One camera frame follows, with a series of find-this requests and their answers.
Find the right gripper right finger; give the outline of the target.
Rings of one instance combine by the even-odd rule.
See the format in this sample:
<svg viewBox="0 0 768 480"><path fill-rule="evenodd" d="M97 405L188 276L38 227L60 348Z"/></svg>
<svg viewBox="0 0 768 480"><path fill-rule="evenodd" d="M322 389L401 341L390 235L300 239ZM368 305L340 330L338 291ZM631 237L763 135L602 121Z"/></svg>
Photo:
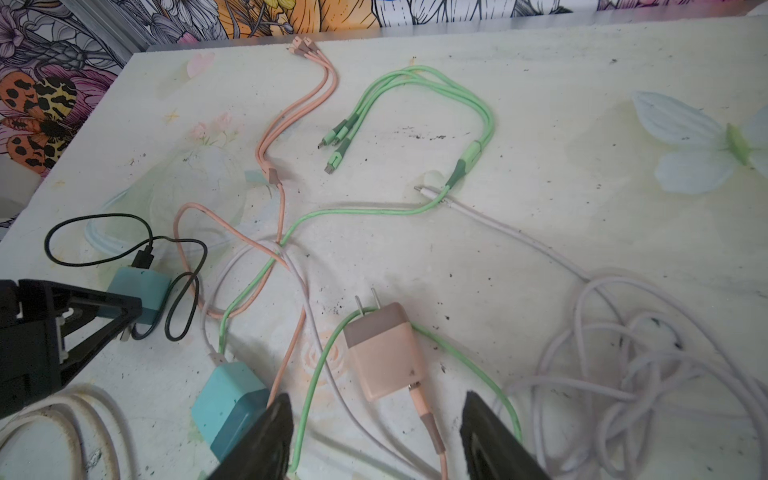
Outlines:
<svg viewBox="0 0 768 480"><path fill-rule="evenodd" d="M468 391L460 428L472 480L548 480L548 474L474 391Z"/></svg>

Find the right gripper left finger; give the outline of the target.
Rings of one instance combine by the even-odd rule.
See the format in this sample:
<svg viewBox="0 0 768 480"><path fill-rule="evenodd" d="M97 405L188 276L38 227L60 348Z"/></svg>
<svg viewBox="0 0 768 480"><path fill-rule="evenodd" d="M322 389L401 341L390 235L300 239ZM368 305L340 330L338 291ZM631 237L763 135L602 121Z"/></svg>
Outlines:
<svg viewBox="0 0 768 480"><path fill-rule="evenodd" d="M286 479L293 430L290 397L281 393L208 479Z"/></svg>

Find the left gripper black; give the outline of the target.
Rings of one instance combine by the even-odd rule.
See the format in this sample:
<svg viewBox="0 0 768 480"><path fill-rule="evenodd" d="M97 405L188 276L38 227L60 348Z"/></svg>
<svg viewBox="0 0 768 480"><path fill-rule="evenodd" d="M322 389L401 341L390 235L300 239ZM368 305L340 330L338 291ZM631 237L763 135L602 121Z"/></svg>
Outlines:
<svg viewBox="0 0 768 480"><path fill-rule="evenodd" d="M1 416L61 391L143 313L139 298L51 281L1 282Z"/></svg>

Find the teal charger with white cable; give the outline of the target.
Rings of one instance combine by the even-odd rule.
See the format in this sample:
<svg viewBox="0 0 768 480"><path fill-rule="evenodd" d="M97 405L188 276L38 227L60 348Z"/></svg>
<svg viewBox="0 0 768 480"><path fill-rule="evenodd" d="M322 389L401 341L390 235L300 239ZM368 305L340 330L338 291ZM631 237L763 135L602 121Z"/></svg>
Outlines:
<svg viewBox="0 0 768 480"><path fill-rule="evenodd" d="M269 389L243 362L217 366L191 408L192 419L222 462L266 411Z"/></svg>

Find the teal charger with black cable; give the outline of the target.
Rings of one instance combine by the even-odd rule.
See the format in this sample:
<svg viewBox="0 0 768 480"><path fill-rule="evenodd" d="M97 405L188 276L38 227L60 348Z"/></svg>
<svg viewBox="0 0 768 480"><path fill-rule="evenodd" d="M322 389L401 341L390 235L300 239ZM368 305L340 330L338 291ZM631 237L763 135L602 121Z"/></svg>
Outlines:
<svg viewBox="0 0 768 480"><path fill-rule="evenodd" d="M136 322L141 325L152 325L163 308L170 283L171 278L164 273L125 266L117 270L107 291L139 298L143 312Z"/></svg>

